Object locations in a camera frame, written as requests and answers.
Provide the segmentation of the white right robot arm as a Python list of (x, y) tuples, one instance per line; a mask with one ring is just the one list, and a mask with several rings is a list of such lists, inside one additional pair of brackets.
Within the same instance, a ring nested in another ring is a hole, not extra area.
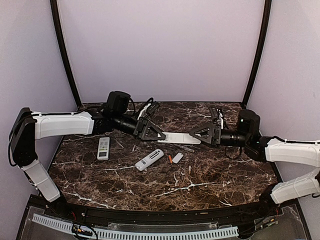
[(208, 123), (192, 129), (189, 134), (210, 147), (239, 147), (257, 162), (292, 163), (312, 166), (314, 169), (295, 179), (274, 183), (260, 195), (255, 205), (255, 213), (266, 217), (275, 205), (305, 196), (320, 195), (320, 142), (294, 141), (278, 136), (262, 136), (255, 125), (240, 123), (236, 130), (222, 129)]

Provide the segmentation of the white battery cover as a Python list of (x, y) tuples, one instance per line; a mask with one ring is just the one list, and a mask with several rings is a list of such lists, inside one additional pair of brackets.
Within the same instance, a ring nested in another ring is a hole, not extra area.
[(172, 158), (172, 162), (174, 164), (177, 164), (183, 157), (184, 157), (184, 155), (179, 152)]

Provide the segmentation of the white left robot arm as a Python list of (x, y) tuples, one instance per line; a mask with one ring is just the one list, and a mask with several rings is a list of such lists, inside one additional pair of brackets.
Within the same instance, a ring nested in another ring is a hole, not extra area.
[(87, 109), (79, 112), (35, 112), (28, 107), (20, 110), (8, 140), (8, 161), (21, 169), (31, 180), (60, 218), (71, 213), (66, 199), (52, 180), (48, 169), (37, 154), (39, 142), (57, 144), (67, 135), (100, 135), (119, 130), (141, 141), (165, 140), (165, 134), (145, 117), (135, 117), (119, 111)]

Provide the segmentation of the white remote with QR label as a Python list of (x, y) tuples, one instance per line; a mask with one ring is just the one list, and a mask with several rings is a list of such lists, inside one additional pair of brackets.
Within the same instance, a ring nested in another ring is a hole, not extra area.
[(192, 137), (188, 133), (164, 132), (164, 140), (158, 140), (159, 143), (182, 144), (182, 145), (199, 145), (201, 141)]

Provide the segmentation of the white remote with battery compartment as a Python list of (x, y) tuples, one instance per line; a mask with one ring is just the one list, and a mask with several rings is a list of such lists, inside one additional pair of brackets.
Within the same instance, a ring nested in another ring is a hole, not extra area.
[(161, 149), (156, 149), (144, 158), (142, 158), (140, 161), (138, 161), (135, 164), (135, 167), (139, 171), (144, 171), (146, 168), (148, 168), (150, 165), (155, 163), (157, 160), (162, 158), (164, 156), (164, 152)]

